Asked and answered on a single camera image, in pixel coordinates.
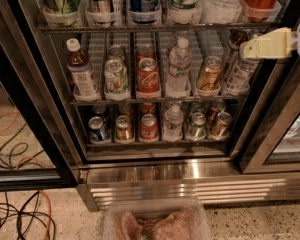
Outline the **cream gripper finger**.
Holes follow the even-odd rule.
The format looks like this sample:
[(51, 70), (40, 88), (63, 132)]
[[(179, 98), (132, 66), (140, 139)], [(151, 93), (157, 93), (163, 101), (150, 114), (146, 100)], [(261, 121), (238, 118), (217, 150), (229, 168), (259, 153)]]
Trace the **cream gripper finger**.
[(293, 49), (293, 32), (284, 27), (254, 37), (240, 45), (240, 56), (245, 59), (282, 59)]

